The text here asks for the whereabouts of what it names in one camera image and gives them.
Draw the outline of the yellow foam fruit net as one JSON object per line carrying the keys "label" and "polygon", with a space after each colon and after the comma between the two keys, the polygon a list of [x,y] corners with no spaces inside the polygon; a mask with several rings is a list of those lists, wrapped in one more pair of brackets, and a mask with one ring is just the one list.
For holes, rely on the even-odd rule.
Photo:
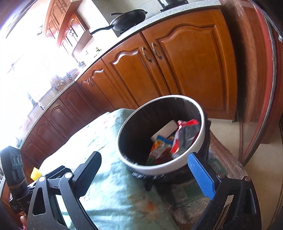
{"label": "yellow foam fruit net", "polygon": [[36,181],[39,177],[42,176],[42,173],[39,171],[38,168],[34,167],[32,172],[31,172],[31,175],[30,175],[30,178],[33,180],[33,181]]}

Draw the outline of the red blue snack bag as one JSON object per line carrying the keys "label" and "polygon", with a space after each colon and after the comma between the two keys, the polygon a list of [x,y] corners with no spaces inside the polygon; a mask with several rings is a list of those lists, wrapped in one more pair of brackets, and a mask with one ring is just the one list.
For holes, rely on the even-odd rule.
{"label": "red blue snack bag", "polygon": [[173,136],[169,138],[158,136],[154,142],[145,165],[159,165],[173,159],[170,150],[173,147]]}

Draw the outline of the red black snack wrapper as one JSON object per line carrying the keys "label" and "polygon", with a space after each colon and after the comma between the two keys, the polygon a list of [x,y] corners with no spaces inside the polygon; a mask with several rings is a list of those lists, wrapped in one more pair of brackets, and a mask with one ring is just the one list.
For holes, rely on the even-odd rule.
{"label": "red black snack wrapper", "polygon": [[191,145],[196,140],[201,124],[196,119],[191,119],[189,121],[177,122],[178,130],[175,133],[173,145],[170,150],[170,154],[173,159],[181,156],[186,150],[188,150]]}

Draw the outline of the white foam block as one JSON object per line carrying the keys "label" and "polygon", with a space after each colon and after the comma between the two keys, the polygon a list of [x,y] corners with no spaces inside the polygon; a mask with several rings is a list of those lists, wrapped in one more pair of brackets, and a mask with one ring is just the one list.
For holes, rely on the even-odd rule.
{"label": "white foam block", "polygon": [[171,120],[164,127],[162,127],[160,130],[158,130],[155,134],[152,135],[151,141],[155,142],[158,136],[167,138],[173,132],[175,132],[177,128],[178,128],[177,123],[174,120]]}

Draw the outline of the white rimmed trash bin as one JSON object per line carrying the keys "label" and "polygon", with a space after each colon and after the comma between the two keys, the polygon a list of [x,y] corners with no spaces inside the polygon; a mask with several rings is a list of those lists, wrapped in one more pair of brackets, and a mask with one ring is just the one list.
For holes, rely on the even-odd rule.
{"label": "white rimmed trash bin", "polygon": [[119,158],[146,176],[172,174],[189,154],[207,161],[210,122],[201,106],[181,95],[153,99],[134,110],[117,138]]}

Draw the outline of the wooden kitchen cabinets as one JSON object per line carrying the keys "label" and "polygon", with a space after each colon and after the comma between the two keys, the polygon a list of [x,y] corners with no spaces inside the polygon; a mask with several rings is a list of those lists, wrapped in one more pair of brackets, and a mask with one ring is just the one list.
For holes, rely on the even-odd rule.
{"label": "wooden kitchen cabinets", "polygon": [[99,115],[171,94],[191,97],[210,118],[234,119],[236,61],[220,8],[150,26],[94,63],[44,112],[24,142],[26,177]]}

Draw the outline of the white kitchen countertop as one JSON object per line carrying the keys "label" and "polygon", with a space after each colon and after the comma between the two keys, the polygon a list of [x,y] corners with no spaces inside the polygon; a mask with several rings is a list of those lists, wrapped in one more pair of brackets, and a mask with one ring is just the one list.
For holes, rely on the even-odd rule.
{"label": "white kitchen countertop", "polygon": [[28,129],[27,134],[25,135],[25,137],[22,139],[21,145],[18,146],[19,149],[21,149],[24,145],[24,142],[26,141],[26,139],[28,138],[29,134],[32,132],[32,129],[34,128],[34,126],[37,124],[37,122],[39,121],[39,119],[43,116],[44,112],[47,111],[47,109],[52,106],[52,104],[68,89],[70,88],[72,85],[74,85],[74,83],[76,81],[79,80],[79,78],[87,71],[89,70],[89,68],[94,65],[94,63],[96,63],[98,60],[100,60],[104,55],[106,55],[107,53],[109,53],[110,51],[112,51],[113,49],[116,49],[116,47],[118,47],[121,43],[123,43],[124,41],[130,39],[131,37],[133,37],[135,34],[140,33],[142,30],[153,26],[157,23],[160,23],[164,20],[168,20],[172,17],[175,16],[179,16],[181,14],[184,13],[188,13],[188,12],[193,12],[193,11],[200,11],[203,9],[209,9],[209,8],[216,8],[221,6],[221,2],[220,1],[196,1],[193,3],[188,3],[188,4],[184,4],[181,6],[177,6],[175,8],[169,9],[167,11],[161,12],[147,20],[145,20],[144,22],[141,22],[140,24],[138,24],[137,26],[134,26],[132,28],[130,28],[128,31],[124,32],[124,34],[122,34],[120,37],[118,37],[114,42],[112,42],[110,45],[106,46],[103,50],[103,52],[101,54],[99,54],[97,57],[93,58],[93,60],[91,61],[91,63],[87,64],[85,67],[83,67],[82,71],[79,73],[79,75],[77,75],[77,77],[69,84],[67,85],[65,88],[63,88],[61,91],[59,91],[59,93],[57,93],[57,95],[52,99],[52,101],[50,101],[49,104],[47,104],[47,106],[45,106],[45,109],[41,111],[41,114],[36,118],[36,120],[34,121],[34,123],[32,124],[32,126]]}

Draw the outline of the teal floral tablecloth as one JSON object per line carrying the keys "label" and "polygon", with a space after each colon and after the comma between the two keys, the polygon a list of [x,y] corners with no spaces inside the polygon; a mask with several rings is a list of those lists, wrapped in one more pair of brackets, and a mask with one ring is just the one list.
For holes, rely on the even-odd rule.
{"label": "teal floral tablecloth", "polygon": [[94,152],[101,166],[80,202],[99,229],[177,229],[155,189],[145,191],[119,158],[117,136],[133,111],[107,112],[76,132],[39,167],[46,174],[64,165],[74,171]]}

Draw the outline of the black wok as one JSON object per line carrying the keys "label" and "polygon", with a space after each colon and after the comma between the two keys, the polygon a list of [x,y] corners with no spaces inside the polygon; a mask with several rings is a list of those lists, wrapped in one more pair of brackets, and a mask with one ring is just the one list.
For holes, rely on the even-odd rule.
{"label": "black wok", "polygon": [[102,30],[110,30],[113,29],[118,32],[125,32],[131,27],[136,26],[137,24],[143,22],[146,18],[146,14],[148,12],[143,9],[135,9],[132,11],[128,11],[125,13],[115,12],[110,14],[111,16],[117,15],[117,17],[110,23],[107,27],[102,27],[94,30],[90,33],[90,35],[94,35],[95,33]]}

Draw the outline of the glass cabinet door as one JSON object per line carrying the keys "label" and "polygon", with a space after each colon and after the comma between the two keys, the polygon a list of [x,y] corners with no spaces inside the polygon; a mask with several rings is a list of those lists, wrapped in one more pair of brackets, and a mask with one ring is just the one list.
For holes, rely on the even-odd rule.
{"label": "glass cabinet door", "polygon": [[254,1],[222,1],[236,56],[238,159],[246,165],[269,144],[282,116],[282,35]]}

